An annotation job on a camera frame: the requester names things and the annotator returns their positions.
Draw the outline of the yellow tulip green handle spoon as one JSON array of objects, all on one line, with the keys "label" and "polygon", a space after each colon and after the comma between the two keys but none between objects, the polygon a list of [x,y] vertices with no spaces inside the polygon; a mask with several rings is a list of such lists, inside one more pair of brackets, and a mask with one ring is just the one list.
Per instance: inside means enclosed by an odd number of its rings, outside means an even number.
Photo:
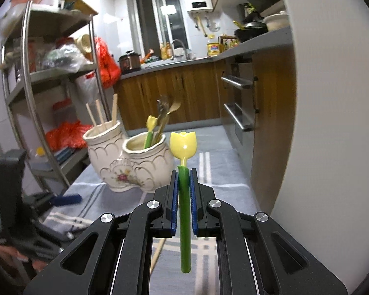
[{"label": "yellow tulip green handle spoon", "polygon": [[191,206],[190,206],[190,169],[187,167],[188,159],[197,152],[197,135],[193,132],[180,132],[170,134],[170,151],[179,160],[179,220],[181,241],[181,271],[191,271]]}]

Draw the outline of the gold fork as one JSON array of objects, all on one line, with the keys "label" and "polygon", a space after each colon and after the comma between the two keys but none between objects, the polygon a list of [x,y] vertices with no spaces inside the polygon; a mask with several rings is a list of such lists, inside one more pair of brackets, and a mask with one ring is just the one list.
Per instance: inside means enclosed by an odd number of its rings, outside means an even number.
[{"label": "gold fork", "polygon": [[156,132],[154,136],[154,143],[158,143],[160,141],[160,137],[163,134],[163,131],[168,124],[170,114],[174,111],[177,111],[181,107],[181,100],[175,99],[171,106],[167,109],[166,113],[163,115],[163,118],[160,121],[160,124],[158,126],[158,131]]}]

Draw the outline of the silver fork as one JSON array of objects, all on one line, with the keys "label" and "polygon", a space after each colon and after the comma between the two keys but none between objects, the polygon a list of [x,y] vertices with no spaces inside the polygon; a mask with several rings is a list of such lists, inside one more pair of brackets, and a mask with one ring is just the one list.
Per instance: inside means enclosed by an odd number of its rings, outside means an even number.
[{"label": "silver fork", "polygon": [[163,131],[163,125],[165,122],[165,118],[167,116],[169,110],[169,98],[167,95],[161,95],[157,100],[158,104],[158,120],[157,120],[157,129],[154,132],[152,144],[155,145],[160,141],[160,136]]}]

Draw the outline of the wooden kitchen cabinets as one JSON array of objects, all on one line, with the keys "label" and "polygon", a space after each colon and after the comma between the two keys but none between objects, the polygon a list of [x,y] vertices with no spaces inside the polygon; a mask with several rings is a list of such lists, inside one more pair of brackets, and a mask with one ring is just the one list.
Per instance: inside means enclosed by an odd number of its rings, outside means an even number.
[{"label": "wooden kitchen cabinets", "polygon": [[157,112],[160,96],[173,98],[176,91],[181,91],[181,108],[170,119],[171,126],[182,129],[223,125],[222,104],[227,92],[220,78],[230,60],[253,66],[253,161],[242,162],[261,209],[272,211],[283,183],[294,128],[296,72],[292,46],[127,75],[114,86],[119,95],[119,112],[126,130],[144,129],[146,118]]}]

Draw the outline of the white ceramic double utensil holder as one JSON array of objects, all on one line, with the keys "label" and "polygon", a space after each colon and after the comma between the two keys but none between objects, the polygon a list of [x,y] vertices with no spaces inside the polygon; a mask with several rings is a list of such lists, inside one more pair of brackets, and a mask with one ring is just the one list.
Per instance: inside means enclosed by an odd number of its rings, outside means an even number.
[{"label": "white ceramic double utensil holder", "polygon": [[146,193],[166,186],[174,170],[174,157],[165,135],[155,145],[144,148],[146,132],[128,138],[122,123],[106,122],[83,135],[91,164],[109,189],[124,192],[134,187]]}]

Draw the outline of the red plastic bag lower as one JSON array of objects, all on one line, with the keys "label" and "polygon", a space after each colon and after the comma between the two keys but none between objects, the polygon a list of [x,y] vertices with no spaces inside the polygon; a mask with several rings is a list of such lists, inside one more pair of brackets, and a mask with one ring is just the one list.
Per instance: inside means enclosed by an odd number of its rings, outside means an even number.
[{"label": "red plastic bag lower", "polygon": [[92,125],[83,125],[79,120],[74,123],[63,122],[59,127],[45,134],[50,149],[54,152],[69,147],[73,149],[86,148],[83,135],[92,128]]}]

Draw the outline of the wooden chopstick in holder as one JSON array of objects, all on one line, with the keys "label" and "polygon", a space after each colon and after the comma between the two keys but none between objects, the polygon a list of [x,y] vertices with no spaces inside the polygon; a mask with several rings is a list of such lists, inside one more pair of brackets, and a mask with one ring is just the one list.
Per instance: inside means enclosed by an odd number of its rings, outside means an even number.
[{"label": "wooden chopstick in holder", "polygon": [[112,98],[112,126],[116,125],[117,121],[117,104],[118,104],[118,94],[114,93]]}]

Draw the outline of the metal shelf rack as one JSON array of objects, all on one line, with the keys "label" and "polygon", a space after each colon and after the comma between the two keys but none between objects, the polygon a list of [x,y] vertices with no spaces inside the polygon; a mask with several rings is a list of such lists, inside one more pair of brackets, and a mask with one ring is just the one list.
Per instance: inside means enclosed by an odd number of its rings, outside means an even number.
[{"label": "metal shelf rack", "polygon": [[[93,16],[28,1],[10,8],[2,19],[0,72],[10,127],[18,146],[26,150],[28,170],[39,188],[65,191],[83,171],[88,152],[69,150],[61,159],[45,134],[65,121],[91,123],[76,90],[77,78],[94,74],[93,97],[100,99],[106,118],[111,114],[100,77]],[[77,73],[42,68],[47,52],[71,43],[91,65]]]}]

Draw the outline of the white refrigerator side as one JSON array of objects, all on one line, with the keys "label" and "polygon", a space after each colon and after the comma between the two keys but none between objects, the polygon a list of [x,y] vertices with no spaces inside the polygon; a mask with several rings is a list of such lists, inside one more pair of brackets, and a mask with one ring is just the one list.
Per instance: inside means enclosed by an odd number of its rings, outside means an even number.
[{"label": "white refrigerator side", "polygon": [[284,1],[297,104],[272,216],[354,292],[369,273],[369,8]]}]

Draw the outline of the steel oven drawers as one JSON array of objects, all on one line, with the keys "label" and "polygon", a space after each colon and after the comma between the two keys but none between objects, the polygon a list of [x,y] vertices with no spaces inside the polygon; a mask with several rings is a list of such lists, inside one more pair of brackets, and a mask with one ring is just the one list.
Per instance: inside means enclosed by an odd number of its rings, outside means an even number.
[{"label": "steel oven drawers", "polygon": [[222,122],[227,136],[245,163],[253,161],[255,135],[255,105],[252,63],[226,62],[226,70],[220,78],[223,90]]}]

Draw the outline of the red plastic bag hanging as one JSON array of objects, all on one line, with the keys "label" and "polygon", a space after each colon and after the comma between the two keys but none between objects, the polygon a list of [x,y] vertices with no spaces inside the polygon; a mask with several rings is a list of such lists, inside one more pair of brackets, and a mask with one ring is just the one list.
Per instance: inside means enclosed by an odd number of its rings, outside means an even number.
[{"label": "red plastic bag hanging", "polygon": [[116,64],[107,44],[100,37],[95,37],[94,42],[102,86],[109,89],[121,78],[121,68]]}]

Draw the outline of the dark rice cooker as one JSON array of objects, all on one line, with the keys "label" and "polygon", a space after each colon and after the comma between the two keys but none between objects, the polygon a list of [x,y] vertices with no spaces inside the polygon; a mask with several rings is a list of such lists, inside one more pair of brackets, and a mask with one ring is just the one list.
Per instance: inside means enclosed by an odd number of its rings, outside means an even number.
[{"label": "dark rice cooker", "polygon": [[133,50],[127,51],[119,58],[119,65],[122,74],[139,71],[141,69],[140,55]]}]

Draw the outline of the yellow oil bottle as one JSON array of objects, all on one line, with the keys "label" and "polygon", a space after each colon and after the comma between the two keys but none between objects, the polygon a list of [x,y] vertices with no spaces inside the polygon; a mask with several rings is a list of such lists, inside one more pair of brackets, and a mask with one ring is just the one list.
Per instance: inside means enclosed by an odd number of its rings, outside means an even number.
[{"label": "yellow oil bottle", "polygon": [[207,55],[209,57],[217,56],[220,54],[220,44],[214,34],[208,35],[207,41]]}]

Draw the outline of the black wok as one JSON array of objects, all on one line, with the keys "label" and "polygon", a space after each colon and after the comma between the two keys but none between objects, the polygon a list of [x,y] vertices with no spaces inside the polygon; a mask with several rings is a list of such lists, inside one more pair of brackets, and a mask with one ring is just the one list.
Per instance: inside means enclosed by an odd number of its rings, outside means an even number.
[{"label": "black wok", "polygon": [[263,22],[255,21],[245,25],[238,21],[233,21],[233,23],[238,27],[238,29],[234,31],[234,36],[240,43],[268,32],[267,26]]}]

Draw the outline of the white pot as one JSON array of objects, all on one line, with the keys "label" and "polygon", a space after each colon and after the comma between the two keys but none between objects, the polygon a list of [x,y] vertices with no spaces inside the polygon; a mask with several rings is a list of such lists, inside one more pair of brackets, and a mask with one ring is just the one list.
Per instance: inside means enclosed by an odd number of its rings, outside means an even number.
[{"label": "white pot", "polygon": [[264,18],[268,31],[276,31],[290,26],[289,15],[286,11],[280,11]]}]

